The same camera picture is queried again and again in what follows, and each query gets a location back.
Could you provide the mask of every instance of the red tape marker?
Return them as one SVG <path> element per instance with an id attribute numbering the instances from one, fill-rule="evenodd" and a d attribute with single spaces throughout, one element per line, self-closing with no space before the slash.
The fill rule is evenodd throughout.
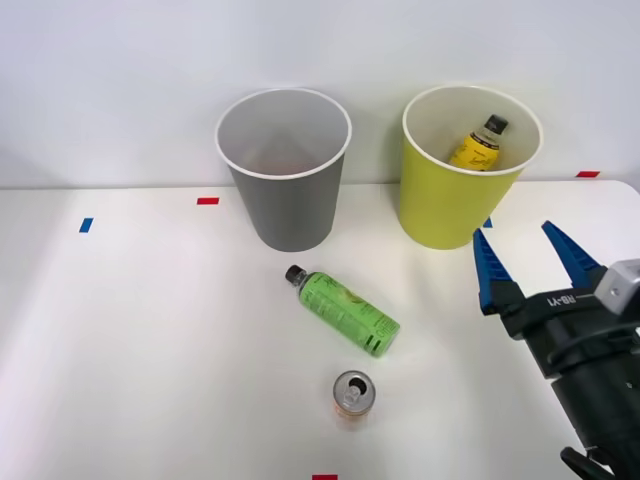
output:
<path id="1" fill-rule="evenodd" d="M 217 205 L 220 203 L 218 197 L 200 197 L 197 201 L 198 205 Z"/>
<path id="2" fill-rule="evenodd" d="M 598 175 L 600 175 L 599 171 L 583 170 L 581 172 L 578 172 L 578 175 L 576 175 L 576 177 L 577 178 L 596 178 Z"/>

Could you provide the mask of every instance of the plastic bottle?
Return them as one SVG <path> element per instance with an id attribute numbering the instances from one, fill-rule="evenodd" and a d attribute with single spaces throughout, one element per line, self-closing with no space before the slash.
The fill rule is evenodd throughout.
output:
<path id="1" fill-rule="evenodd" d="M 509 122 L 491 115 L 482 128 L 471 132 L 451 156 L 449 163 L 467 170 L 489 170 L 498 160 L 500 136 Z"/>
<path id="2" fill-rule="evenodd" d="M 285 275 L 300 303 L 374 357 L 393 342 L 400 325 L 326 273 L 292 265 Z"/>

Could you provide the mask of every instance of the white wall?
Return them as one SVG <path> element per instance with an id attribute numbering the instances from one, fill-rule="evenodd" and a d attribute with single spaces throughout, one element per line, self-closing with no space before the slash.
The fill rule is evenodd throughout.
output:
<path id="1" fill-rule="evenodd" d="M 640 178 L 638 18 L 634 0 L 3 0 L 0 186 L 230 183 L 213 125 L 273 86 L 342 102 L 344 180 L 389 181 L 404 104 L 449 81 L 539 114 L 528 176 Z"/>

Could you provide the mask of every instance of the bottle cap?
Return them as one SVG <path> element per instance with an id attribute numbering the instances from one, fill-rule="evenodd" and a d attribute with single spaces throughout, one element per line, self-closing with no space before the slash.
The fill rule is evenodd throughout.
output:
<path id="1" fill-rule="evenodd" d="M 287 270 L 287 273 L 284 274 L 284 278 L 286 278 L 287 281 L 292 285 L 296 285 L 296 280 L 298 278 L 298 275 L 300 275 L 302 272 L 304 272 L 304 270 L 299 266 L 291 265 L 289 267 L 289 270 Z"/>
<path id="2" fill-rule="evenodd" d="M 484 124 L 484 128 L 495 133 L 496 135 L 500 135 L 505 128 L 507 128 L 509 122 L 498 115 L 491 115 L 487 123 Z"/>

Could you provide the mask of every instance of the cup rim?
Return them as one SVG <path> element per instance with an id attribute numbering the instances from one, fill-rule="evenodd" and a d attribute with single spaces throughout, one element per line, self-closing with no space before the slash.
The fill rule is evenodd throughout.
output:
<path id="1" fill-rule="evenodd" d="M 445 163 L 442 160 L 438 160 L 437 158 L 435 158 L 434 156 L 428 154 L 422 148 L 420 148 L 420 146 L 418 146 L 418 144 L 415 142 L 415 140 L 411 136 L 411 133 L 409 132 L 409 129 L 407 127 L 407 116 L 408 116 L 409 110 L 422 97 L 424 97 L 426 95 L 429 95 L 429 94 L 431 94 L 431 93 L 433 93 L 435 91 L 449 89 L 449 88 L 472 88 L 472 89 L 477 89 L 477 90 L 483 90 L 485 92 L 491 92 L 491 93 L 493 93 L 495 95 L 498 95 L 500 97 L 503 97 L 503 98 L 509 100 L 510 102 L 515 103 L 517 106 L 522 108 L 525 112 L 527 112 L 527 114 L 531 117 L 533 122 L 536 124 L 536 128 L 538 129 L 538 135 L 540 136 L 540 140 L 538 141 L 538 148 L 536 148 L 536 151 L 533 152 L 533 155 L 531 155 L 531 157 L 529 157 L 529 160 L 527 160 L 526 162 L 522 162 L 520 165 L 516 165 L 515 167 L 508 168 L 506 170 L 494 170 L 494 171 L 488 171 L 488 172 L 480 172 L 480 171 L 476 171 L 476 170 L 467 170 L 466 168 L 454 167 L 453 165 Z M 497 177 L 497 176 L 500 176 L 500 175 L 509 175 L 510 173 L 518 172 L 518 171 L 524 169 L 526 166 L 528 166 L 531 163 L 533 163 L 533 161 L 537 158 L 538 154 L 540 153 L 540 149 L 544 145 L 544 132 L 542 130 L 542 124 L 540 123 L 540 120 L 538 119 L 538 116 L 535 113 L 533 113 L 533 110 L 531 110 L 527 105 L 522 103 L 520 100 L 512 97 L 511 95 L 507 95 L 506 93 L 503 93 L 503 92 L 501 92 L 499 90 L 495 90 L 495 89 L 490 88 L 490 87 L 484 87 L 484 86 L 479 86 L 479 85 L 468 85 L 468 84 L 463 84 L 463 83 L 461 83 L 461 84 L 440 85 L 440 86 L 425 90 L 425 91 L 419 93 L 418 95 L 416 95 L 415 97 L 413 97 L 413 99 L 405 107 L 404 112 L 402 114 L 402 130 L 404 131 L 404 134 L 407 137 L 407 140 L 409 140 L 409 143 L 411 144 L 411 146 L 413 148 L 415 148 L 418 151 L 418 153 L 420 153 L 427 160 L 430 160 L 430 161 L 436 163 L 437 165 L 440 165 L 440 166 L 446 168 L 447 170 L 451 170 L 451 171 L 457 172 L 457 173 L 462 173 L 464 175 L 474 175 L 474 176 L 477 176 L 477 177 Z"/>
<path id="2" fill-rule="evenodd" d="M 236 165 L 234 162 L 232 162 L 231 160 L 229 160 L 227 158 L 227 156 L 222 151 L 222 148 L 220 147 L 219 134 L 220 134 L 220 126 L 222 125 L 222 122 L 224 122 L 224 120 L 227 117 L 227 115 L 229 115 L 229 113 L 231 113 L 231 111 L 234 108 L 236 108 L 238 105 L 240 105 L 241 103 L 246 102 L 247 100 L 250 100 L 250 99 L 252 99 L 254 97 L 257 97 L 257 96 L 260 96 L 260 95 L 273 93 L 273 92 L 283 92 L 283 91 L 305 92 L 305 93 L 310 93 L 312 95 L 317 95 L 318 97 L 321 97 L 324 100 L 327 100 L 328 102 L 333 104 L 335 107 L 337 107 L 338 110 L 342 113 L 342 115 L 344 115 L 344 118 L 347 121 L 347 138 L 345 139 L 344 144 L 342 145 L 342 148 L 332 158 L 330 158 L 329 160 L 327 160 L 323 164 L 317 166 L 316 168 L 313 168 L 311 170 L 307 170 L 305 172 L 294 173 L 294 174 L 291 174 L 291 175 L 267 175 L 265 173 L 252 172 L 251 170 L 247 170 L 246 168 L 242 168 L 239 165 Z M 230 107 L 228 107 L 224 111 L 224 113 L 220 116 L 220 119 L 218 120 L 218 122 L 216 124 L 216 149 L 218 151 L 218 154 L 222 157 L 222 159 L 225 161 L 225 163 L 229 167 L 233 168 L 234 170 L 237 170 L 238 172 L 244 173 L 245 175 L 249 175 L 250 177 L 262 178 L 264 180 L 294 180 L 296 178 L 304 178 L 304 177 L 308 177 L 310 175 L 313 175 L 314 173 L 318 173 L 318 172 L 324 170 L 325 168 L 328 168 L 331 165 L 333 165 L 334 163 L 336 163 L 344 155 L 345 151 L 347 150 L 347 147 L 349 146 L 349 143 L 351 142 L 352 130 L 353 130 L 353 128 L 351 126 L 351 119 L 349 118 L 349 114 L 347 113 L 347 111 L 345 110 L 345 108 L 342 105 L 340 105 L 337 101 L 335 101 L 330 96 L 325 95 L 324 93 L 320 93 L 320 92 L 318 92 L 316 90 L 308 89 L 308 88 L 298 88 L 298 87 L 295 87 L 295 88 L 287 88 L 287 87 L 269 88 L 269 89 L 266 89 L 266 90 L 260 90 L 260 91 L 254 92 L 254 93 L 252 93 L 250 95 L 247 95 L 246 97 L 241 98 L 240 100 L 238 100 L 235 103 L 233 103 Z"/>

